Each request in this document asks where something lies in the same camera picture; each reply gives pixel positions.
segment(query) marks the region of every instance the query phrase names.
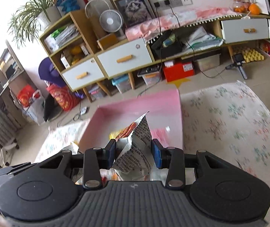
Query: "wooden chair leg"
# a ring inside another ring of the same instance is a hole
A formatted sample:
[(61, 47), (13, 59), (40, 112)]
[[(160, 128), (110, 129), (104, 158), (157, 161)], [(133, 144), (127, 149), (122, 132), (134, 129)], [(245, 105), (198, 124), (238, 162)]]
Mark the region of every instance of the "wooden chair leg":
[(133, 73), (132, 72), (129, 72), (128, 73), (128, 78), (130, 79), (130, 83), (131, 83), (132, 89), (135, 89), (135, 82), (134, 82), (134, 77), (133, 77)]
[(97, 82), (97, 84), (108, 96), (112, 96), (112, 93), (107, 89), (107, 87), (102, 82)]
[(93, 102), (93, 101), (92, 101), (92, 97), (91, 97), (90, 93), (88, 92), (88, 90), (87, 90), (85, 87), (82, 88), (82, 90), (83, 90), (83, 92), (85, 93), (85, 95), (86, 95), (86, 97), (88, 98), (88, 100), (89, 100), (90, 102)]

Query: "tile floor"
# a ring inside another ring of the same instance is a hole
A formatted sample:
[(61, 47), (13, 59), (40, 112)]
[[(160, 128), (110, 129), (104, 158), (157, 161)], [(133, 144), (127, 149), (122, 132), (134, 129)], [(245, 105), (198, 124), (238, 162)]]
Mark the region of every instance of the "tile floor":
[[(221, 57), (222, 64), (215, 69), (211, 69), (205, 72), (208, 76), (214, 76), (220, 72), (226, 65), (230, 64), (230, 58), (227, 56)], [(264, 104), (270, 110), (270, 57), (262, 62), (253, 62), (247, 64), (245, 71), (248, 75), (248, 80), (245, 83), (255, 92), (255, 94), (264, 102)], [(189, 77), (191, 81), (184, 82), (179, 87), (181, 94), (199, 90), (201, 88), (207, 88), (214, 85), (223, 84), (226, 82), (235, 82), (237, 80), (244, 81), (241, 74), (237, 69), (224, 71), (220, 76), (210, 79), (205, 77), (202, 73), (198, 73), (195, 76)], [(146, 94), (176, 88), (175, 85), (167, 84), (166, 81), (158, 83), (156, 86), (146, 91)], [(90, 118), (98, 105), (116, 102), (123, 99), (136, 97), (141, 91), (145, 89), (145, 85), (138, 87), (136, 90), (130, 90), (124, 94), (115, 93), (112, 97), (104, 97), (103, 99), (90, 103), (87, 99), (83, 100), (81, 106), (89, 106), (88, 112), (83, 118)], [(79, 106), (75, 107), (62, 121), (62, 124), (69, 121), (79, 112)], [(62, 117), (54, 120), (51, 123), (45, 123), (41, 126), (35, 124), (28, 124), (22, 129), (18, 135), (17, 140), (20, 149), (17, 150), (12, 158), (11, 165), (30, 161), (34, 162), (37, 153), (42, 146), (44, 140), (49, 133), (49, 126), (51, 128), (56, 127), (58, 120)]]

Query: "glass jar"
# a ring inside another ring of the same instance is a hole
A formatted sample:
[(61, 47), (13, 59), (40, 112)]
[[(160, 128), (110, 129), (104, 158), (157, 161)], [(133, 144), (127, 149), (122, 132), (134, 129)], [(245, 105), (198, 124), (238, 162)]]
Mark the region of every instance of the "glass jar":
[(241, 0), (234, 0), (233, 4), (230, 7), (231, 10), (237, 13), (247, 13), (247, 6), (245, 2)]

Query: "blue stuffed toy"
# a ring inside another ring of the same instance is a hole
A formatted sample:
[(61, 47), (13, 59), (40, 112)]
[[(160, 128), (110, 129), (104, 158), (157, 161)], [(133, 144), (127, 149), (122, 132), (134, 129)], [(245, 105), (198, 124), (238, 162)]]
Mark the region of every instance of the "blue stuffed toy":
[(76, 0), (57, 0), (57, 7), (62, 6), (62, 11), (67, 14), (70, 11), (79, 10), (80, 6)]

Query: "pink box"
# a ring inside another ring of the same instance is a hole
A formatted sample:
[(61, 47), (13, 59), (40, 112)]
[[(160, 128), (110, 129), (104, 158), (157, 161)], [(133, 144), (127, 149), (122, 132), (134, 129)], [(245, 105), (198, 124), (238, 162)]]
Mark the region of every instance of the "pink box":
[(153, 134), (165, 133), (164, 147), (183, 149), (180, 96), (174, 89), (99, 106), (79, 142), (79, 150), (104, 148), (111, 132), (124, 129), (148, 111), (146, 119), (152, 138), (156, 138)]

